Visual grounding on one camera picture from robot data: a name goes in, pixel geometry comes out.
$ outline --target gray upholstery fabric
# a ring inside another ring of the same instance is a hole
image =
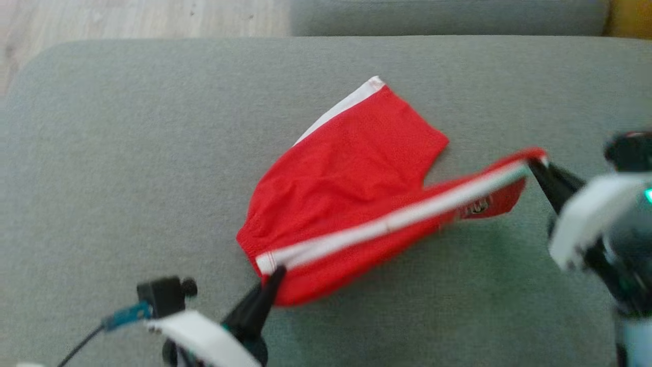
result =
[[[389,37],[80,42],[7,96],[0,363],[52,366],[136,284],[194,276],[219,320],[256,281],[234,238],[257,180],[324,111],[380,75],[451,140],[426,183],[540,145],[588,178],[604,141],[652,120],[652,42]],[[530,183],[330,297],[274,310],[270,366],[606,366],[610,300],[546,251]],[[133,326],[71,366],[159,366]]]
[[[297,36],[600,35],[609,0],[292,0]]]

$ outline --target black knob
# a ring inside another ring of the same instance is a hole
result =
[[[197,283],[192,278],[186,278],[181,282],[181,292],[184,297],[192,298],[197,295]]]
[[[652,131],[618,135],[607,145],[604,157],[620,172],[652,170]]]

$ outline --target blue cable connector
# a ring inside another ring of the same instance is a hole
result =
[[[117,310],[113,315],[102,319],[104,332],[111,332],[123,325],[135,323],[136,321],[152,318],[149,304],[145,301],[133,306]]]

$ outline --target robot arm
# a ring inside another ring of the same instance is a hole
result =
[[[151,331],[168,337],[163,346],[164,360],[178,367],[265,367],[267,345],[261,331],[285,273],[283,266],[277,268],[264,284],[251,289],[220,324],[197,311],[185,310],[183,296],[170,297],[175,294],[173,283],[162,284],[163,279],[159,279],[139,285],[139,299],[153,305],[153,315],[165,315],[145,323]]]
[[[611,292],[619,366],[652,366],[652,132],[619,136],[605,157],[617,173],[588,183],[531,164],[558,214],[550,255],[564,271],[594,271]]]

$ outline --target red shorts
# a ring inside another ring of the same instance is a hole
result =
[[[261,277],[288,269],[276,304],[327,295],[444,224],[508,212],[527,160],[545,159],[530,148],[423,187],[447,144],[378,77],[315,122],[260,180],[237,235]]]

